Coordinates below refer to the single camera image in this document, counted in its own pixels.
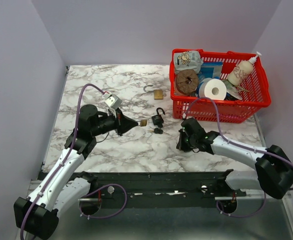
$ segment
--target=white bottle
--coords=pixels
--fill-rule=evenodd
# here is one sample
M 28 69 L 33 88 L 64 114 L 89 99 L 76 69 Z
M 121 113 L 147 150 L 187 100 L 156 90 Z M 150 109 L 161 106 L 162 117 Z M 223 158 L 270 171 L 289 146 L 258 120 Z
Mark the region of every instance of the white bottle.
M 234 86 L 239 86 L 252 73 L 253 64 L 255 64 L 257 58 L 261 55 L 257 51 L 256 56 L 251 57 L 248 61 L 241 61 L 227 76 L 227 80 Z

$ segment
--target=black padlock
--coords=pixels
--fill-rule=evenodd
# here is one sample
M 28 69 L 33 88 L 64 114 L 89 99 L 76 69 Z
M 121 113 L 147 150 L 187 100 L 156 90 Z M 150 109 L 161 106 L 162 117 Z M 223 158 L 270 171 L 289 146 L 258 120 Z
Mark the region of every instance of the black padlock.
M 152 122 L 154 124 L 154 126 L 157 126 L 159 129 L 163 128 L 163 123 L 165 122 L 162 118 L 162 116 L 159 114 L 159 110 L 162 110 L 162 113 L 165 115 L 165 111 L 161 108 L 161 107 L 158 107 L 156 109 L 156 113 L 157 115 L 153 116 L 152 117 Z

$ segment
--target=red basket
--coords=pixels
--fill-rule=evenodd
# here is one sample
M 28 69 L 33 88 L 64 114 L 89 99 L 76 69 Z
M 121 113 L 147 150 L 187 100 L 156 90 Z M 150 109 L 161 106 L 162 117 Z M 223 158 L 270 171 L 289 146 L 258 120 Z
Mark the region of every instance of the red basket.
M 170 64 L 169 78 L 171 82 L 171 99 L 173 100 L 173 117 L 175 119 L 181 119 L 182 114 L 186 112 L 189 104 L 197 99 L 191 96 L 175 95 L 174 80 L 176 74 L 173 55 L 185 51 L 191 51 L 191 49 L 174 49 L 172 51 L 172 61 Z M 238 53 L 233 51 L 228 51 L 226 53 L 209 52 L 203 51 L 202 49 L 197 49 L 197 51 L 199 51 L 204 62 L 223 62 L 220 79 L 226 79 L 234 67 L 242 60 L 249 60 L 251 57 L 255 56 L 255 54 L 251 53 Z M 241 91 L 239 93 L 243 98 L 242 101 L 214 100 L 219 111 L 221 122 L 242 123 L 259 109 L 266 108 L 271 104 L 268 79 L 259 57 L 253 68 L 253 72 L 240 85 L 249 91 Z M 199 121 L 217 121 L 215 108 L 212 103 L 206 99 L 195 102 L 188 115 L 195 117 Z

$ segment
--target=padlock shackle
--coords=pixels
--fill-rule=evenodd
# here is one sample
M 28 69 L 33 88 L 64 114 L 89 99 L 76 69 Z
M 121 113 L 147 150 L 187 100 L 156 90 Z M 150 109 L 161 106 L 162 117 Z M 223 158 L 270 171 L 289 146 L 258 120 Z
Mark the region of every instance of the padlock shackle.
M 156 109 L 156 113 L 157 113 L 158 115 L 160 114 L 160 113 L 159 113 L 159 110 L 162 110 L 162 113 L 163 113 L 164 115 L 166 114 L 162 107 L 158 107 L 158 108 Z

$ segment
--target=brass padlock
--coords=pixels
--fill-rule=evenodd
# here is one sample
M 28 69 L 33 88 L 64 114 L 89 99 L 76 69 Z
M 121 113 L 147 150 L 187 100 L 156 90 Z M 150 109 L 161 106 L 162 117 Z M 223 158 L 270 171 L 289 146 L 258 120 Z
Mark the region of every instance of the brass padlock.
M 163 90 L 162 89 L 155 89 L 155 90 L 146 90 L 147 87 L 152 87 L 153 85 L 146 85 L 143 87 L 143 90 L 146 92 L 146 93 L 154 93 L 154 100 L 162 100 L 163 99 L 163 96 L 165 97 L 166 94 L 163 93 Z

